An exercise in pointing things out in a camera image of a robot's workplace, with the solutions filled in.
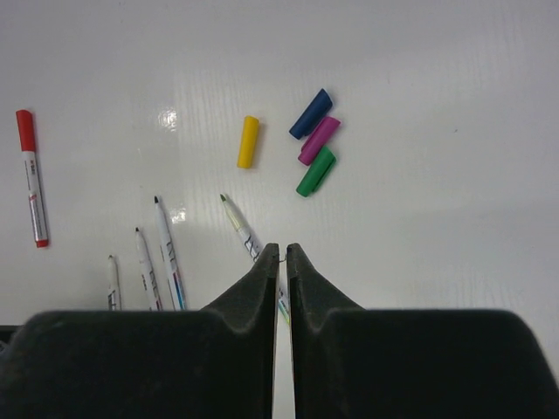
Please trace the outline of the yellow pen cap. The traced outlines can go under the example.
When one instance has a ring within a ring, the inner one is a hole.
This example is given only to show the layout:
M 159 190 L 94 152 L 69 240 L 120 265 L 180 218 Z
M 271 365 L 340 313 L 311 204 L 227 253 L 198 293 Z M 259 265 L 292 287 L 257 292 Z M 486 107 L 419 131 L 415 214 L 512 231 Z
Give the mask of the yellow pen cap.
M 244 118 L 241 142 L 238 151 L 238 168 L 251 168 L 259 135 L 259 120 L 251 115 Z

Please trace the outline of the yellow-end white pen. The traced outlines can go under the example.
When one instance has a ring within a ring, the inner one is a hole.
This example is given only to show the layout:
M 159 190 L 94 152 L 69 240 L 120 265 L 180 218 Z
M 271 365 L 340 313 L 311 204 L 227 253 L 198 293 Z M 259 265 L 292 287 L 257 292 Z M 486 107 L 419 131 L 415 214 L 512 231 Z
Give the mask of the yellow-end white pen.
M 110 311 L 120 311 L 121 309 L 121 290 L 119 283 L 119 272 L 116 259 L 109 255 L 108 262 L 108 294 L 107 303 Z

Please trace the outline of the red-end white pen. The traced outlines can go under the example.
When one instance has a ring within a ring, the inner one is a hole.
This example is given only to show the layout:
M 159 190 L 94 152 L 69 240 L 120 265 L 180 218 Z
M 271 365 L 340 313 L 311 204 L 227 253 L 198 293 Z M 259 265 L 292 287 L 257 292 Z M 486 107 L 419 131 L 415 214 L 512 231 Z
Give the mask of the red-end white pen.
M 38 248 L 45 248 L 49 244 L 49 237 L 38 175 L 38 162 L 32 151 L 24 151 L 23 157 L 34 242 Z

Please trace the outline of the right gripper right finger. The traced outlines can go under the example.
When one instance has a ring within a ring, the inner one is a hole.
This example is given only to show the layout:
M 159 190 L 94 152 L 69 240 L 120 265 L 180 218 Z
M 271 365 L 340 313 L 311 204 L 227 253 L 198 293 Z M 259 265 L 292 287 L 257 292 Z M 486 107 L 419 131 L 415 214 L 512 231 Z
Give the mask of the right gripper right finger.
M 286 251 L 299 418 L 555 418 L 558 386 L 503 310 L 367 310 Z

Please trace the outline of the red pen cap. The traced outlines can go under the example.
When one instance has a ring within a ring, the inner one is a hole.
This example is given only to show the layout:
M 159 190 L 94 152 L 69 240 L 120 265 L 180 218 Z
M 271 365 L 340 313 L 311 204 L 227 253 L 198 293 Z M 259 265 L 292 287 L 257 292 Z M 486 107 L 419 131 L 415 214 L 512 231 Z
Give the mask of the red pen cap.
M 17 128 L 19 133 L 20 145 L 23 152 L 35 152 L 35 127 L 33 115 L 30 111 L 21 109 L 16 111 Z

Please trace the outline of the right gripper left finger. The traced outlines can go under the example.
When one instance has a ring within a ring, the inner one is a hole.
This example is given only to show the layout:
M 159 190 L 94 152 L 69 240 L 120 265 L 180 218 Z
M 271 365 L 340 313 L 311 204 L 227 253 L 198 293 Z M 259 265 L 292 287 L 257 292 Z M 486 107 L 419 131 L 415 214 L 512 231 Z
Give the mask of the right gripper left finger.
M 4 418 L 268 418 L 280 252 L 202 309 L 47 312 L 1 363 Z

